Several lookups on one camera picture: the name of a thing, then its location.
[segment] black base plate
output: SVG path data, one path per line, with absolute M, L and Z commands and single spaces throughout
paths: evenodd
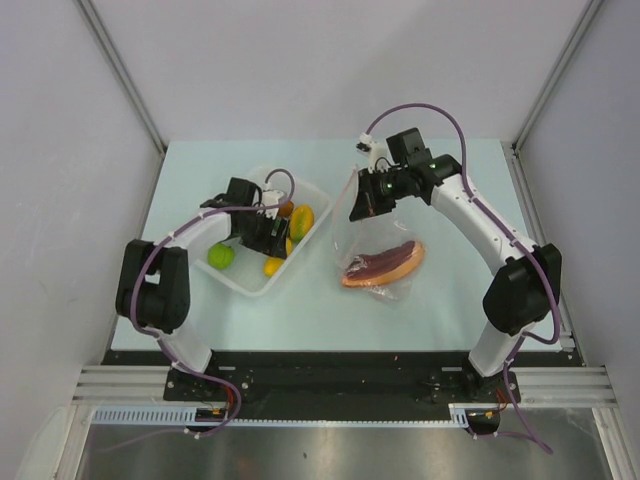
M 220 358 L 214 356 L 212 365 Z M 427 421 L 448 420 L 449 403 L 496 404 L 501 378 L 468 391 L 455 367 L 424 367 L 401 360 L 344 362 L 340 365 L 246 366 L 224 364 L 208 374 L 233 383 L 242 395 L 239 418 L 296 421 Z M 520 399 L 517 379 L 510 383 Z M 205 380 L 171 369 L 165 385 L 167 401 L 224 402 L 226 392 Z

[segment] yellow fruit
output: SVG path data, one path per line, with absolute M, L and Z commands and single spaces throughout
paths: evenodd
M 289 237 L 298 243 L 313 227 L 313 210 L 309 205 L 300 205 L 291 214 Z
M 264 264 L 264 274 L 267 277 L 273 277 L 278 269 L 282 266 L 284 260 L 282 258 L 269 257 Z

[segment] light blue table surface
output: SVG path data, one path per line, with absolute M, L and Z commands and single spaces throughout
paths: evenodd
M 432 153 L 459 159 L 455 140 L 425 140 Z M 469 172 L 493 206 L 516 228 L 525 228 L 498 140 L 468 141 Z M 356 163 L 365 157 L 354 140 L 172 142 L 153 198 L 143 238 L 158 240 L 190 219 L 198 205 L 226 190 L 231 176 L 258 165 L 285 167 L 336 200 Z M 482 297 L 491 275 L 480 255 L 449 221 L 417 199 L 397 215 L 428 248 L 410 295 L 382 302 L 340 285 L 332 248 L 331 215 L 263 297 L 249 298 L 191 269 L 196 328 L 214 350 L 468 350 L 486 317 Z M 550 337 L 550 318 L 534 330 Z M 157 350 L 118 319 L 111 348 Z M 526 350 L 559 350 L 527 340 Z

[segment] plastic bag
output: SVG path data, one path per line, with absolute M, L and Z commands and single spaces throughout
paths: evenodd
M 357 193 L 356 167 L 333 210 L 333 249 L 341 284 L 365 289 L 381 300 L 401 300 L 411 291 L 411 277 L 426 247 L 393 212 L 350 222 Z

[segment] wire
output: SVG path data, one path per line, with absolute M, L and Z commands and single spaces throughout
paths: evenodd
M 504 223 L 502 223 L 502 221 L 491 211 L 491 209 L 487 205 L 485 205 L 482 202 L 482 200 L 480 200 L 478 197 L 475 196 L 469 184 L 469 177 L 467 175 L 467 143 L 464 137 L 464 133 L 462 132 L 462 128 L 460 127 L 460 124 L 449 112 L 447 112 L 446 110 L 440 107 L 437 107 L 435 105 L 430 105 L 428 103 L 405 103 L 405 104 L 390 108 L 389 110 L 379 115 L 371 123 L 371 125 L 369 125 L 369 128 L 367 128 L 366 133 L 368 135 L 371 134 L 371 131 L 375 128 L 375 126 L 378 123 L 380 123 L 380 121 L 386 116 L 394 112 L 409 109 L 409 108 L 426 108 L 427 110 L 433 110 L 445 116 L 451 122 L 456 132 L 458 133 L 458 138 L 460 139 L 461 164 L 462 164 L 461 177 L 462 177 L 462 186 L 465 193 L 469 197 L 469 200 L 472 201 L 474 204 L 476 204 L 477 207 L 496 225 L 496 227 L 498 227 L 500 231 L 505 234 L 505 236 L 509 239 L 511 244 L 514 245 L 518 250 L 520 250 L 520 252 L 522 252 L 522 254 L 527 258 L 527 260 L 531 262 L 531 264 L 533 265 L 533 268 L 535 269 L 536 273 L 540 277 L 540 281 L 542 282 L 542 287 L 544 288 L 544 291 L 547 295 L 547 299 L 549 300 L 551 316 L 553 317 L 553 335 L 551 336 L 551 338 L 546 339 L 546 338 L 540 337 L 539 335 L 536 335 L 535 333 L 524 332 L 516 342 L 515 346 L 513 347 L 513 350 L 507 356 L 507 359 L 502 368 L 502 377 L 505 383 L 505 388 L 507 389 L 507 395 L 509 395 L 511 403 L 513 404 L 513 408 L 516 414 L 518 415 L 518 418 L 522 422 L 522 425 L 527 430 L 528 434 L 518 433 L 518 432 L 496 432 L 493 435 L 476 435 L 475 433 L 473 433 L 473 431 L 470 428 L 468 430 L 470 433 L 473 434 L 474 439 L 481 438 L 481 437 L 495 438 L 498 436 L 524 438 L 532 442 L 535 442 L 545 453 L 552 454 L 553 450 L 551 449 L 551 447 L 549 447 L 549 445 L 544 443 L 540 439 L 540 437 L 537 435 L 535 430 L 533 430 L 533 428 L 525 418 L 524 414 L 522 413 L 520 407 L 518 406 L 518 403 L 513 395 L 513 392 L 509 388 L 509 366 L 511 365 L 511 363 L 513 362 L 513 359 L 515 358 L 516 354 L 520 350 L 520 347 L 524 342 L 524 337 L 533 338 L 534 340 L 537 340 L 538 342 L 543 343 L 545 345 L 553 345 L 560 338 L 560 331 L 562 328 L 562 324 L 560 320 L 560 310 L 558 309 L 558 305 L 556 303 L 556 299 L 553 293 L 553 289 L 551 287 L 551 283 L 549 282 L 549 279 L 547 278 L 547 275 L 545 274 L 542 266 L 540 265 L 540 263 L 538 263 L 538 261 L 531 254 L 531 252 L 529 252 L 529 250 L 527 250 L 526 247 L 522 245 L 522 243 L 520 243 L 520 241 L 515 237 L 513 232 Z
M 240 408 L 242 407 L 242 396 L 240 395 L 240 391 L 237 389 L 237 387 L 234 384 L 228 382 L 227 380 L 224 380 L 224 379 L 218 378 L 218 377 L 214 377 L 214 376 L 211 376 L 211 375 L 206 375 L 206 374 L 201 373 L 201 372 L 196 372 L 195 370 L 191 369 L 187 365 L 184 365 L 184 364 L 180 363 L 180 361 L 175 357 L 175 355 L 173 355 L 173 353 L 164 344 L 164 342 L 160 338 L 160 334 L 158 334 L 158 333 L 156 333 L 156 332 L 154 332 L 152 330 L 147 330 L 146 328 L 143 328 L 143 327 L 140 326 L 140 323 L 138 322 L 138 318 L 137 318 L 138 296 L 140 294 L 140 288 L 142 287 L 142 283 L 144 282 L 145 276 L 146 276 L 147 272 L 149 271 L 149 268 L 151 267 L 151 264 L 153 263 L 155 258 L 158 256 L 160 251 L 168 243 L 170 243 L 175 238 L 177 238 L 180 235 L 182 235 L 183 233 L 185 233 L 187 230 L 189 230 L 191 227 L 193 227 L 197 223 L 205 220 L 206 218 L 212 217 L 214 215 L 218 215 L 220 213 L 225 213 L 225 212 L 257 212 L 257 211 L 260 211 L 260 210 L 270 210 L 272 208 L 280 208 L 280 207 L 285 206 L 291 200 L 291 197 L 293 197 L 293 193 L 295 191 L 295 181 L 293 179 L 293 175 L 291 175 L 291 173 L 288 170 L 285 170 L 284 168 L 276 168 L 276 169 L 272 170 L 271 172 L 269 172 L 269 174 L 267 175 L 267 177 L 265 179 L 265 182 L 268 182 L 269 179 L 273 175 L 275 175 L 276 173 L 283 173 L 287 177 L 289 177 L 289 182 L 290 182 L 290 185 L 291 185 L 291 189 L 289 190 L 288 195 L 285 198 L 283 198 L 279 203 L 277 203 L 275 205 L 267 205 L 267 206 L 265 206 L 265 205 L 260 206 L 259 205 L 259 206 L 252 206 L 252 207 L 244 207 L 244 206 L 221 207 L 221 208 L 217 208 L 215 210 L 210 210 L 210 211 L 204 213 L 202 216 L 197 216 L 197 217 L 192 218 L 187 223 L 185 223 L 180 228 L 178 228 L 175 232 L 173 232 L 171 235 L 163 238 L 160 242 L 158 242 L 158 244 L 151 251 L 151 254 L 147 257 L 146 261 L 142 265 L 142 268 L 140 269 L 140 273 L 138 274 L 138 278 L 136 279 L 136 282 L 135 282 L 135 284 L 133 286 L 133 292 L 131 294 L 131 305 L 130 305 L 130 309 L 129 309 L 129 311 L 130 311 L 129 312 L 130 313 L 130 320 L 131 320 L 131 324 L 132 324 L 133 328 L 138 333 L 141 333 L 142 335 L 147 335 L 147 336 L 153 337 L 158 342 L 158 346 L 160 347 L 160 350 L 162 350 L 162 352 L 167 356 L 167 358 L 169 358 L 169 360 L 171 361 L 171 365 L 174 368 L 182 370 L 183 372 L 188 373 L 188 374 L 190 374 L 190 375 L 192 375 L 194 377 L 201 378 L 203 380 L 207 380 L 207 381 L 214 382 L 214 383 L 217 383 L 219 385 L 222 385 L 223 387 L 225 387 L 228 390 L 232 391 L 233 394 L 235 395 L 235 398 L 238 401 L 238 403 L 236 405 L 236 408 L 233 410 L 232 413 L 230 413 L 227 416 L 227 418 L 225 418 L 218 426 L 216 426 L 215 428 L 212 428 L 209 431 L 196 433 L 194 435 L 194 437 L 196 439 L 197 438 L 203 438 L 203 437 L 209 437 L 211 435 L 214 435 L 217 432 L 221 431 L 224 427 L 226 427 L 230 422 L 232 422 L 238 416 L 238 413 L 240 412 Z M 119 448 L 126 447 L 128 445 L 132 445 L 132 444 L 137 443 L 139 441 L 146 440 L 147 438 L 151 438 L 151 437 L 154 437 L 156 435 L 160 435 L 160 434 L 164 434 L 164 433 L 178 433 L 178 432 L 184 432 L 184 430 L 176 429 L 176 428 L 168 428 L 168 429 L 158 430 L 158 431 L 155 431 L 155 432 L 147 433 L 145 435 L 141 435 L 139 437 L 132 438 L 130 440 L 118 443 L 118 444 L 113 445 L 111 447 L 100 449 L 100 450 L 98 450 L 98 452 L 108 453 L 108 452 L 112 452 L 114 450 L 117 450 Z
M 504 412 L 509 406 L 509 401 L 507 400 L 507 397 L 504 396 L 504 393 L 502 393 L 502 390 L 500 390 L 500 388 L 496 388 L 496 396 L 498 397 L 498 413 Z

